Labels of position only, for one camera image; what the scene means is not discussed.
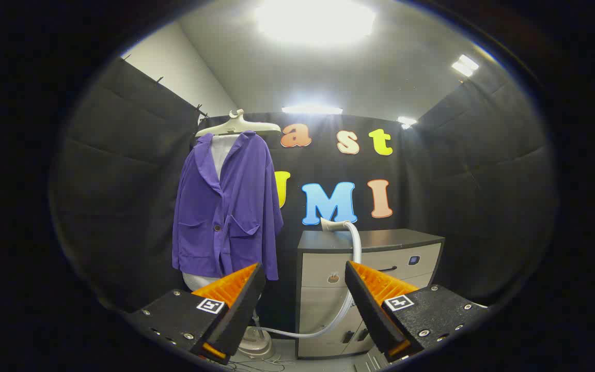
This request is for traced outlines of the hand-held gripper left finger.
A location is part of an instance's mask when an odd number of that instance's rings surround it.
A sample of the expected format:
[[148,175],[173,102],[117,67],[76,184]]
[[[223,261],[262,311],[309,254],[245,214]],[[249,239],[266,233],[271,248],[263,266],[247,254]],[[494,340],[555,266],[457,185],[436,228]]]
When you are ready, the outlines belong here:
[[227,365],[266,284],[261,263],[192,292],[173,289],[124,318],[142,335],[188,360]]

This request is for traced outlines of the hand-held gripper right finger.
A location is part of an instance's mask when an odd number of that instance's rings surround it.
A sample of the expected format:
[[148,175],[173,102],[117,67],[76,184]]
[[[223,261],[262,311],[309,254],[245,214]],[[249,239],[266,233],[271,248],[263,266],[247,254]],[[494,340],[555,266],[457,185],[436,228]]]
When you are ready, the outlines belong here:
[[376,348],[388,362],[436,348],[489,313],[441,285],[418,289],[364,264],[348,261],[345,283]]

